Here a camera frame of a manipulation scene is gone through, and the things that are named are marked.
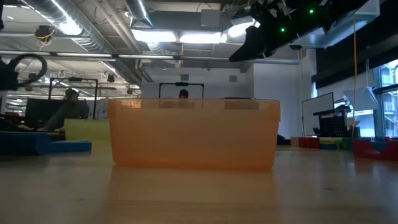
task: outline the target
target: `seated person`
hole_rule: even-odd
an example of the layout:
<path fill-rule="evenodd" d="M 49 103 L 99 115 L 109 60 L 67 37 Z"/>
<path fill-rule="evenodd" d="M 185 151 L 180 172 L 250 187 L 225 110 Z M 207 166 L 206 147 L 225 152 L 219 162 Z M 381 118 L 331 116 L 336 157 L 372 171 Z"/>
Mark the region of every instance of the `seated person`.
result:
<path fill-rule="evenodd" d="M 79 101 L 78 97 L 77 91 L 67 89 L 65 91 L 67 102 L 47 121 L 44 128 L 38 131 L 54 131 L 62 128 L 65 119 L 87 119 L 90 109 L 85 102 Z"/>
<path fill-rule="evenodd" d="M 180 94 L 178 95 L 178 98 L 180 99 L 188 99 L 189 93 L 188 90 L 183 89 L 180 91 Z"/>

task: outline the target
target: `blue foam block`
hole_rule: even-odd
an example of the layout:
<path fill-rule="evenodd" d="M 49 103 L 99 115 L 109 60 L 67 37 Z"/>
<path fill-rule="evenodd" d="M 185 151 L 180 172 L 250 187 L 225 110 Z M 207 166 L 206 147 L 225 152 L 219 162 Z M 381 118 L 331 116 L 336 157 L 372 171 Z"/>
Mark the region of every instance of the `blue foam block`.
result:
<path fill-rule="evenodd" d="M 320 144 L 321 149 L 334 150 L 337 149 L 337 144 Z"/>
<path fill-rule="evenodd" d="M 0 132 L 0 154 L 42 155 L 50 152 L 51 138 L 45 133 Z"/>
<path fill-rule="evenodd" d="M 89 141 L 58 141 L 51 143 L 51 152 L 91 152 Z"/>

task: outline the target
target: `orange plastic bin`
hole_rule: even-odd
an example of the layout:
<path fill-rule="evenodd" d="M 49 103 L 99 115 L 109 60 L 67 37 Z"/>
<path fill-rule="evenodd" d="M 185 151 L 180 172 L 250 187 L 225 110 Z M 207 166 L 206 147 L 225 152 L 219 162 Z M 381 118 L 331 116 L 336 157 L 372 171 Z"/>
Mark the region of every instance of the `orange plastic bin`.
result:
<path fill-rule="evenodd" d="M 274 100 L 109 101 L 113 161 L 121 166 L 266 170 L 274 165 Z"/>

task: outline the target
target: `table surface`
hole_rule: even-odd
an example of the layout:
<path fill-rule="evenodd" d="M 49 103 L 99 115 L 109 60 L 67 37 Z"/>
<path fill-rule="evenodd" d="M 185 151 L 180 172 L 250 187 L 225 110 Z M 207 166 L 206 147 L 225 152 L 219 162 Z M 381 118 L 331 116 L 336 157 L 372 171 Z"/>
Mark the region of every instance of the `table surface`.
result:
<path fill-rule="evenodd" d="M 0 223 L 398 223 L 398 163 L 278 147 L 270 171 L 116 167 L 91 154 L 0 157 Z"/>

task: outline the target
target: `ductwork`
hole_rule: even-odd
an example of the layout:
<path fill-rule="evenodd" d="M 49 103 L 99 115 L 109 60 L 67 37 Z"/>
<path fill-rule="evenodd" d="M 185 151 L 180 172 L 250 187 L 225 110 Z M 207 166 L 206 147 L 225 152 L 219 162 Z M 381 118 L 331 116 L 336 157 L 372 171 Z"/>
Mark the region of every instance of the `ductwork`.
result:
<path fill-rule="evenodd" d="M 116 53 L 111 44 L 70 0 L 22 0 L 22 2 L 64 34 L 90 37 L 89 39 L 72 39 L 89 53 Z M 130 69 L 125 61 L 116 59 L 114 62 L 103 63 L 113 67 L 127 82 L 141 84 L 141 77 Z"/>
<path fill-rule="evenodd" d="M 156 43 L 147 43 L 149 50 L 154 55 L 165 55 L 166 50 L 164 49 L 164 45 L 161 42 Z"/>
<path fill-rule="evenodd" d="M 125 2 L 132 20 L 135 19 L 152 28 L 154 27 L 149 20 L 149 12 L 144 0 L 125 0 Z"/>

